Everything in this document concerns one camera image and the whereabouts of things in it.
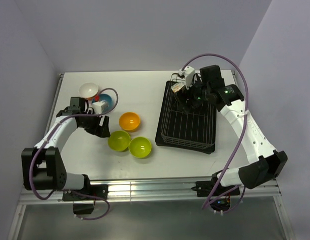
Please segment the floral orange green bowl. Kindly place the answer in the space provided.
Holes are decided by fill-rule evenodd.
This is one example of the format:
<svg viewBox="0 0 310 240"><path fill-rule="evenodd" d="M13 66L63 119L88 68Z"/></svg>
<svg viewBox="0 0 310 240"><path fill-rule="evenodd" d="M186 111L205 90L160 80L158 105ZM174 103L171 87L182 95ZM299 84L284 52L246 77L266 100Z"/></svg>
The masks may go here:
<svg viewBox="0 0 310 240"><path fill-rule="evenodd" d="M174 93L177 93L178 91L180 91L183 87L185 86L185 83L183 82L177 82L175 84L173 84L171 86L171 90L174 92Z"/></svg>

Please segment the orange plastic bowl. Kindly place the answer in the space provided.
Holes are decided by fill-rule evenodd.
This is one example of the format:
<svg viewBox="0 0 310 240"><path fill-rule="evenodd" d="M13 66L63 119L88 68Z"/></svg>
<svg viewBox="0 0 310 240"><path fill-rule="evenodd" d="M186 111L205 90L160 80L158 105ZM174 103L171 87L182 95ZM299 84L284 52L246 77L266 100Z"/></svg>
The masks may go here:
<svg viewBox="0 0 310 240"><path fill-rule="evenodd" d="M119 117L119 126L121 129L134 132L140 125L140 117L134 112L125 112Z"/></svg>

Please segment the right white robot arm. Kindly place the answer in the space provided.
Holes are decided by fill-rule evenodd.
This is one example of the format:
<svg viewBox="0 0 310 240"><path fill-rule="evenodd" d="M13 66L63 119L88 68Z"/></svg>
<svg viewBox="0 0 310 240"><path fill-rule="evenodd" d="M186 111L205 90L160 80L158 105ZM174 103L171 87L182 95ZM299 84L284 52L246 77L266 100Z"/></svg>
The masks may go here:
<svg viewBox="0 0 310 240"><path fill-rule="evenodd" d="M200 77L190 66L179 70L185 79L190 100L214 105L238 137L236 148L243 146L248 164L230 168L229 163L214 176L212 191L222 195L229 186L243 185L253 189L279 176L288 157L278 151L265 137L248 109L248 95L235 84L226 85L220 67L211 65L199 70Z"/></svg>

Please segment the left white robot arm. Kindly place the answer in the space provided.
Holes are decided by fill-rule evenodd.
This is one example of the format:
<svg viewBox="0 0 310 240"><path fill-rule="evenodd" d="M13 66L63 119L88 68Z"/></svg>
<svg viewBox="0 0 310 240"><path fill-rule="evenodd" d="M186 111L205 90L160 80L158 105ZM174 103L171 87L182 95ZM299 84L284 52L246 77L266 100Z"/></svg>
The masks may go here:
<svg viewBox="0 0 310 240"><path fill-rule="evenodd" d="M109 117L88 110L88 101L72 97L69 106L60 110L55 123L34 147L22 151L24 187L40 200L47 200L39 190L74 191L81 200L91 196L92 187L86 174L67 172L61 151L69 137L78 128L99 138L110 137Z"/></svg>

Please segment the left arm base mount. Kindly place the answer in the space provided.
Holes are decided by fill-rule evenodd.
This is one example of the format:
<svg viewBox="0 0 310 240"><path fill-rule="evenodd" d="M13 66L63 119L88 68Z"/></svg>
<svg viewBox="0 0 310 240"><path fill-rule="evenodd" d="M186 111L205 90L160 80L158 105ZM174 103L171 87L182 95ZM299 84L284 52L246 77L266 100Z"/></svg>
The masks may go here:
<svg viewBox="0 0 310 240"><path fill-rule="evenodd" d="M73 202L73 213L76 217L84 220L95 220L106 216L110 210L110 204L107 201L108 185L99 184L91 185L89 189L68 190L63 193L63 202ZM105 202L107 209L104 214L99 217L85 217L93 213L97 201Z"/></svg>

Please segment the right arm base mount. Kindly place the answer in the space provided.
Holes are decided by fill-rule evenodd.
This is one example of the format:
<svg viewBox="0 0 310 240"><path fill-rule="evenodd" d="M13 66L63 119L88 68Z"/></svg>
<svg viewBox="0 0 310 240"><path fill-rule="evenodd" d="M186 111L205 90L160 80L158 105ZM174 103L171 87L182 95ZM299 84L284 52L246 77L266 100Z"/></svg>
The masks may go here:
<svg viewBox="0 0 310 240"><path fill-rule="evenodd" d="M191 190L195 191L199 198L208 197L214 185L213 180L196 181L195 186ZM237 195L240 195L239 187L235 185L226 187L219 185L213 192L211 198L205 200L202 209L210 207L211 210L216 212L226 212L231 207L231 196Z"/></svg>

